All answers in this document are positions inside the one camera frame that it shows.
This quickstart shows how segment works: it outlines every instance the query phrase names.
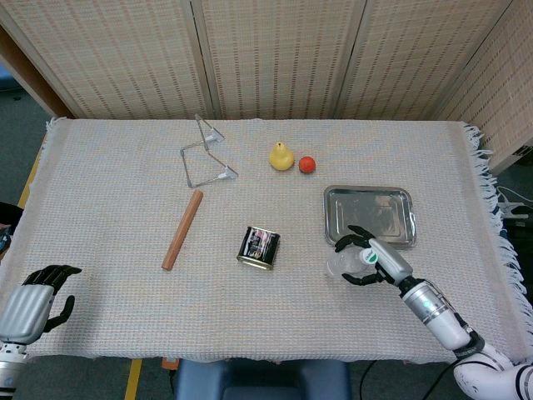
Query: black can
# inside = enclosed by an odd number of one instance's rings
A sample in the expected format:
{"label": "black can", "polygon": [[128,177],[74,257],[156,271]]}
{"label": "black can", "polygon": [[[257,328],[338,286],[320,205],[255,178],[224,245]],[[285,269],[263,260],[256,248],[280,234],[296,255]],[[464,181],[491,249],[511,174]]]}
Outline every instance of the black can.
{"label": "black can", "polygon": [[280,235],[274,232],[248,227],[237,260],[262,269],[272,269]]}

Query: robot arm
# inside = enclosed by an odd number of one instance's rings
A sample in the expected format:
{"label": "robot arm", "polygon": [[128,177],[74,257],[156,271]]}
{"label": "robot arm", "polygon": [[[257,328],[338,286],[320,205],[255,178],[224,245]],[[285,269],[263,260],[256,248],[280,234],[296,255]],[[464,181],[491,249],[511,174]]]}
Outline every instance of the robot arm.
{"label": "robot arm", "polygon": [[62,312],[48,319],[57,291],[80,268],[50,265],[27,277],[17,287],[0,316],[0,400],[12,398],[27,361],[26,346],[65,323],[74,308],[69,296]]}
{"label": "robot arm", "polygon": [[454,377],[461,390],[475,400],[533,398],[533,366],[517,365],[485,343],[430,281],[412,276],[412,267],[400,253],[362,227],[349,227],[355,234],[336,243],[336,252],[348,244],[362,247],[359,258],[374,265],[376,273],[363,278],[342,276],[354,285],[387,281],[398,287],[400,297],[426,325],[441,345],[460,360]]}

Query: clear plastic cup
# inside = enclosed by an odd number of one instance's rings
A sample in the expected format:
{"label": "clear plastic cup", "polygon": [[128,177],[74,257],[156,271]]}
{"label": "clear plastic cup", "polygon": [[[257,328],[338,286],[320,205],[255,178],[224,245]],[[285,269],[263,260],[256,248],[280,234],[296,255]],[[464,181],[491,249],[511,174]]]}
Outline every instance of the clear plastic cup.
{"label": "clear plastic cup", "polygon": [[341,252],[333,251],[326,261],[326,275],[343,279],[343,273],[353,274],[364,271],[368,266],[359,259],[360,251],[361,249],[355,246],[347,247]]}

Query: pear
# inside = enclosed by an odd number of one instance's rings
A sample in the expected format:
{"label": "pear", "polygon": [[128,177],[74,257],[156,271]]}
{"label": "pear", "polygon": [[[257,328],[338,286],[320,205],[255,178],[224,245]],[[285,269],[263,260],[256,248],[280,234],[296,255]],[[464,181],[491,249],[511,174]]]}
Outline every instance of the pear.
{"label": "pear", "polygon": [[285,171],[294,164],[294,154],[283,142],[278,142],[270,152],[268,161],[278,171]]}

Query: floor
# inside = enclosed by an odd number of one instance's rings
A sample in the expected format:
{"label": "floor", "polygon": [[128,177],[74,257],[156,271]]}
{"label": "floor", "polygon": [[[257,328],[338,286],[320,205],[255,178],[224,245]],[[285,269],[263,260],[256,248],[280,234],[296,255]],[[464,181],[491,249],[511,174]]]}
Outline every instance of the floor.
{"label": "floor", "polygon": [[[45,133],[48,115],[22,90],[0,92],[0,202],[18,202]],[[502,175],[502,184],[533,198],[530,176],[533,167],[513,166]],[[137,399],[172,399],[169,377],[160,359],[142,363]],[[359,382],[369,362],[351,363],[353,398],[359,398]],[[53,398],[122,399],[130,361],[102,357],[38,357],[33,359],[15,395],[15,400]],[[422,398],[446,367],[398,361],[376,362],[366,375],[363,397],[367,399]],[[467,399],[448,372],[430,399]]]}

